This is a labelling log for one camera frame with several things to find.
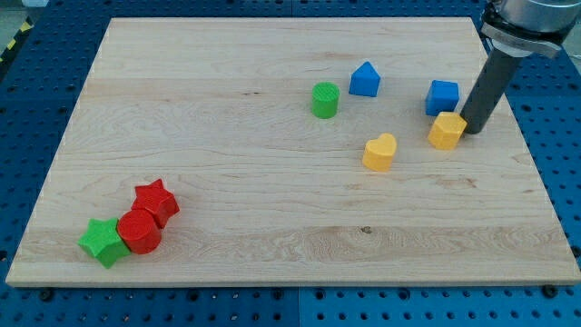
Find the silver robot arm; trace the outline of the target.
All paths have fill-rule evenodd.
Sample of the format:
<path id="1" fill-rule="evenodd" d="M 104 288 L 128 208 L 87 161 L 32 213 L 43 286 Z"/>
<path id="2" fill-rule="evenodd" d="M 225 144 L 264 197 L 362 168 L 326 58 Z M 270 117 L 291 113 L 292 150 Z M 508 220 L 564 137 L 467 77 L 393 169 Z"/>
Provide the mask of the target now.
<path id="1" fill-rule="evenodd" d="M 554 58 L 580 16 L 580 0 L 491 0 L 481 15 L 480 33 L 491 50 L 460 116 L 465 132 L 480 133 L 523 58 Z"/>

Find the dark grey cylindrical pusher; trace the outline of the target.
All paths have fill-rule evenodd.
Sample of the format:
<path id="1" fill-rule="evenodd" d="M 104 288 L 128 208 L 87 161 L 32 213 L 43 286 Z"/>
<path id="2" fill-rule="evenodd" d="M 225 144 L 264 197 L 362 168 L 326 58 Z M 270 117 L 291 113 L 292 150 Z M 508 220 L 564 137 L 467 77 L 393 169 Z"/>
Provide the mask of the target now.
<path id="1" fill-rule="evenodd" d="M 467 122 L 465 133 L 479 134 L 495 110 L 518 69 L 521 57 L 514 57 L 494 48 L 483 65 L 460 116 Z"/>

